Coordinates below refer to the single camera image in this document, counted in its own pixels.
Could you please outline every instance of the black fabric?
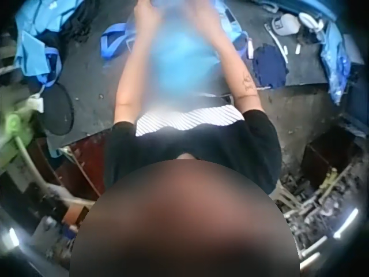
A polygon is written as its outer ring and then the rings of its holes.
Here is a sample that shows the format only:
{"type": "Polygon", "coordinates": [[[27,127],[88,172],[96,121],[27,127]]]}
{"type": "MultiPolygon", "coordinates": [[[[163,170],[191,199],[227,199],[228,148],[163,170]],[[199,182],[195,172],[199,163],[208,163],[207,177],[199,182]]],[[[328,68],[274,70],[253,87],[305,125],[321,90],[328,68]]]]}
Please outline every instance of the black fabric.
{"type": "Polygon", "coordinates": [[[187,131],[166,127],[141,137],[135,136],[132,123],[116,124],[105,148],[106,188],[134,170],[189,153],[245,175],[270,194],[281,170],[276,130],[261,111],[243,116],[245,121],[228,126],[202,124],[187,131]]]}
{"type": "Polygon", "coordinates": [[[39,114],[39,119],[43,127],[57,136],[68,134],[74,124],[74,110],[65,87],[56,83],[45,88],[41,97],[44,100],[44,113],[39,114]]]}
{"type": "Polygon", "coordinates": [[[60,32],[67,43],[75,40],[84,43],[88,40],[91,23],[99,10],[100,0],[85,0],[80,4],[72,16],[63,24],[60,32]]]}

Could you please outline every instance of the blue cloth pile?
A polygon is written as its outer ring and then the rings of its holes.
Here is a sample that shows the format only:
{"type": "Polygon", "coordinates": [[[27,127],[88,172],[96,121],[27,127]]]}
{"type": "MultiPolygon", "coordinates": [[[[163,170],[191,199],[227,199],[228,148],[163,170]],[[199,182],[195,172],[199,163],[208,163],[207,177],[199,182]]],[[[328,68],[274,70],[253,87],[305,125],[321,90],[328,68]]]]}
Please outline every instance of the blue cloth pile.
{"type": "Polygon", "coordinates": [[[47,47],[36,37],[45,30],[59,32],[83,1],[27,0],[22,5],[16,14],[18,45],[14,63],[22,69],[25,76],[40,76],[38,79],[43,80],[44,85],[53,84],[47,75],[52,71],[55,71],[53,75],[57,77],[60,74],[60,57],[57,57],[54,66],[50,64],[53,55],[59,56],[58,50],[47,47]]]}
{"type": "Polygon", "coordinates": [[[253,69],[260,86],[280,88],[286,84],[287,65],[279,50],[269,44],[263,44],[254,52],[253,69]]]}

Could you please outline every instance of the white tube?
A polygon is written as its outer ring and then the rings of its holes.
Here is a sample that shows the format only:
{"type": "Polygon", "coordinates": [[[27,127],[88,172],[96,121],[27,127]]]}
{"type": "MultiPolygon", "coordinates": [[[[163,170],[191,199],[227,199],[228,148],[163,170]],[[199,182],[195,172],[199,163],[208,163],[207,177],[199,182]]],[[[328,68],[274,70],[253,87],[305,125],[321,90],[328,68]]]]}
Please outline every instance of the white tube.
{"type": "Polygon", "coordinates": [[[305,261],[300,263],[300,270],[303,270],[306,268],[309,264],[311,264],[313,261],[315,261],[321,254],[319,252],[314,253],[309,258],[307,258],[305,261]]]}
{"type": "Polygon", "coordinates": [[[17,137],[14,138],[14,140],[15,140],[17,146],[18,146],[18,149],[19,149],[19,152],[20,152],[21,156],[24,159],[24,162],[28,166],[28,168],[31,171],[33,177],[35,178],[36,183],[38,184],[38,186],[40,187],[40,189],[42,190],[43,193],[48,194],[48,185],[45,182],[45,180],[42,178],[42,176],[39,173],[37,167],[33,163],[33,160],[29,156],[29,154],[27,152],[27,149],[23,144],[22,139],[17,136],[17,137]]]}
{"type": "Polygon", "coordinates": [[[302,253],[301,253],[302,256],[303,257],[306,257],[312,251],[316,250],[316,248],[318,248],[319,246],[321,246],[327,239],[328,239],[328,237],[325,235],[319,241],[317,241],[316,243],[314,243],[313,245],[311,245],[308,249],[302,251],[302,253]]]}
{"type": "Polygon", "coordinates": [[[13,228],[11,228],[9,230],[9,236],[10,236],[10,239],[11,239],[14,247],[19,246],[19,239],[18,239],[17,234],[16,234],[16,232],[14,231],[13,228]]]}
{"type": "Polygon", "coordinates": [[[353,220],[355,219],[355,217],[358,215],[359,210],[357,208],[355,208],[351,214],[348,216],[348,218],[346,219],[345,223],[341,226],[341,228],[339,228],[337,230],[337,232],[334,233],[333,237],[335,239],[340,239],[341,235],[343,233],[343,231],[345,231],[347,229],[347,227],[353,222],[353,220]]]}

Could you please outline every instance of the white container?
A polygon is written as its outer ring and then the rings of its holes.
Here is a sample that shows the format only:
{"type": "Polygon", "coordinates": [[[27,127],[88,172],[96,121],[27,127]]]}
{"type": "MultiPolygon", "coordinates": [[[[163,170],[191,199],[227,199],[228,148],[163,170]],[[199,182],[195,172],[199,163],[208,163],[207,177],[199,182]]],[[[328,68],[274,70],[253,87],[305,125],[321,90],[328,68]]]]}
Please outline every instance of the white container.
{"type": "Polygon", "coordinates": [[[289,13],[272,20],[272,28],[277,35],[288,36],[298,33],[301,24],[296,16],[289,13]]]}

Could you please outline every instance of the blue bag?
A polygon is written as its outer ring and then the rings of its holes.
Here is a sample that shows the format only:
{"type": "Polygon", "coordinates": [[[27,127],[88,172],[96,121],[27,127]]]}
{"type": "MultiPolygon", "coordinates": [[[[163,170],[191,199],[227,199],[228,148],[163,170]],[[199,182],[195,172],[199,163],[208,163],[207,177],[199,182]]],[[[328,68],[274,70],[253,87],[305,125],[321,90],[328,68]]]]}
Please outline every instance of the blue bag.
{"type": "Polygon", "coordinates": [[[346,53],[340,30],[333,22],[328,24],[326,43],[323,45],[321,58],[329,80],[330,97],[338,105],[347,85],[351,62],[346,53]]]}

